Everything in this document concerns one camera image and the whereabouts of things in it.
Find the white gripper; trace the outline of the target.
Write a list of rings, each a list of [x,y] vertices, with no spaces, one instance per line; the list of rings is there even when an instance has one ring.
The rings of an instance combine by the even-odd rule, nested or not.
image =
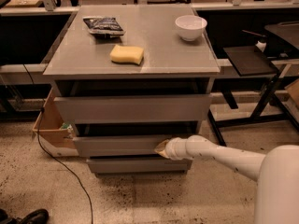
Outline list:
[[[154,151],[162,157],[171,160],[183,160],[188,157],[186,140],[178,137],[171,140],[164,140],[154,149]]]

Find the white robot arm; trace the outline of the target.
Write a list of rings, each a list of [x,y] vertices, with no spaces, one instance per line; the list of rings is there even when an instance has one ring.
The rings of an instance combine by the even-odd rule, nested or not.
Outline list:
[[[254,224],[299,224],[299,146],[284,145],[261,154],[193,135],[164,140],[155,152],[174,161],[212,158],[257,183]]]

